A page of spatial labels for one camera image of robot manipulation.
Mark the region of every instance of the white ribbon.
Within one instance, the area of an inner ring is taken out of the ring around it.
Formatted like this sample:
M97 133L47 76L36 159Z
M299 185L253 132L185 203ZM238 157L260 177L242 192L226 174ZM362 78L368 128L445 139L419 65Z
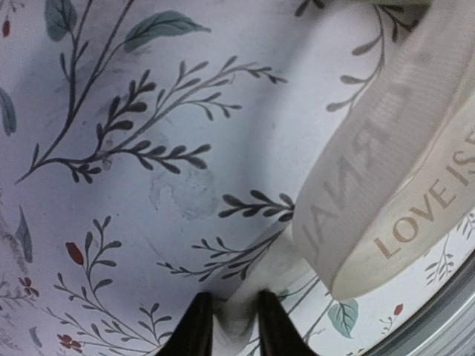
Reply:
M255 292L306 274L304 260L335 299L357 297L407 268L475 206L474 48L475 1L434 1L318 158L292 233L217 313L227 355L249 339Z

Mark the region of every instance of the patterned surface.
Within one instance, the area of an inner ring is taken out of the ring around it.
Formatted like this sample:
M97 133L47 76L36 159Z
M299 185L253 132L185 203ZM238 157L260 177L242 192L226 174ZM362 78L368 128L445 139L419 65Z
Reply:
M144 355L196 292L228 297L418 15L0 0L0 355ZM474 229L471 214L357 300L331 300L316 276L278 292L314 350L360 355L443 285ZM257 354L253 339L243 355Z

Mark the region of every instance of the green leaf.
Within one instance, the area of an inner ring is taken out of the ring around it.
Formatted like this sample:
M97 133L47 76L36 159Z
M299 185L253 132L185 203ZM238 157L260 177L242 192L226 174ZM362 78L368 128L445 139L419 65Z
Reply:
M340 80L343 84L361 84L364 83L363 79L355 78L354 76L341 76Z
M20 206L20 223L15 233L16 239L22 244L24 259L28 263L33 262L33 251L31 245L30 231L28 230L27 220L24 218L23 209Z
M37 143L33 151L33 159L31 160L31 167L35 165L36 160L38 159L38 153L39 153L39 144Z
M368 42L368 43L362 44L361 46L358 46L357 48L352 50L351 54L353 54L354 56L361 56L365 53L368 53L370 50L373 49L374 45L376 43L378 43L380 38L381 37L378 36L374 40L372 40L371 42Z
M113 131L113 130L128 131L128 130L131 130L133 127L134 127L134 123L131 120L124 120L124 121L119 121L117 124L113 124L111 128L109 128L109 131Z
M97 336L101 337L101 334L99 333L99 329L97 328L97 325L92 323L91 324L91 329L92 331L94 332L94 334L96 334Z
M7 136L16 131L16 114L12 99L7 92L0 88L0 110L3 129Z
M285 223L286 221L290 221L293 218L293 213L286 213L279 217L279 221L281 223Z
M135 25L125 37L125 52L131 52L157 37L182 36L190 32L211 32L177 11L156 13Z
M332 306L328 311L328 318L337 332L351 339L351 331L358 320L358 302L350 299Z
M158 310L159 307L160 307L160 304L159 304L159 303L155 303L155 304L151 307L151 309L150 309L150 314L155 313L155 312Z
M193 167L196 167L198 169L207 169L208 165L206 164L205 161L203 161L201 158L198 157L186 157L186 161L192 165Z
M108 215L108 216L105 218L105 220L104 220L104 228L107 228L107 227L108 227L108 225L111 223L111 220L112 220L111 215Z
M112 241L111 243L108 243L106 246L104 246L104 250L108 248L119 248L122 246L122 243L120 241Z
M99 264L104 265L104 266L109 266L109 267L117 266L117 263L115 263L114 261L110 261L110 260L100 260L100 261L97 261L96 263L99 263Z
M150 162L145 161L141 156L137 156L140 164L145 168L148 169L149 171L154 170L154 166L150 164Z
M236 59L238 59L238 56L233 56L230 59L228 59L226 63L224 64L224 66L221 68L221 71L227 69L230 65L236 62Z
M344 108L346 104L347 102L332 102L331 104L327 105L327 111L329 111L330 113L334 113L335 111Z
M92 243L92 233L90 231L88 231L88 233L86 234L86 241L85 241L85 244L84 244L86 253L89 252L89 248L91 247L91 243Z
M160 162L160 164L164 167L169 172L172 172L173 174L180 174L181 170L176 166L176 165L171 165L170 163L167 162Z
M45 21L50 39L61 41L77 23L77 12L71 0L46 0Z
M165 151L166 151L165 146L157 146L156 148L154 148L153 150L148 152L148 154L150 154L152 156L159 156L160 154L164 154Z
M281 198L281 200L285 202L288 206L294 206L294 202L287 194L280 193L279 198Z
M106 287L109 284L112 284L112 280L110 278L107 278L105 280L101 280L99 283L96 284L96 286L94 287L93 292L95 293L97 291L97 289L102 288L102 287Z
M143 72L142 78L140 79L139 86L142 87L145 82L148 79L148 76L150 75L150 70L147 69L145 72Z
M252 189L252 190L251 190L251 195L252 195L255 199L262 200L263 202L272 203L271 199L269 199L264 193L262 193L262 192L260 192L260 191L256 191L255 189Z
M150 145L151 145L151 142L148 141L147 139L145 139L145 140L140 141L139 143L137 143L137 144L131 149L131 151L133 151L133 152L143 151L143 150L145 150L146 148L150 147Z
M154 324L160 323L162 321L169 321L171 320L171 316L167 315L166 317L159 317L158 319L155 320Z
M112 116L114 116L114 114L116 113L117 108L119 107L119 103L120 103L120 96L116 96L112 99L111 105L109 106L109 113L108 113L109 119L111 119Z
M228 204L230 206L241 207L241 206L245 205L238 198L232 196L231 194L224 194L223 195L223 200L226 204Z
M176 157L176 156L179 156L179 155L181 155L185 152L186 152L186 146L180 145L180 146L175 147L173 150L171 150L169 156L170 157Z
M143 113L147 111L147 104L144 102L136 102L127 107L127 111L132 113Z

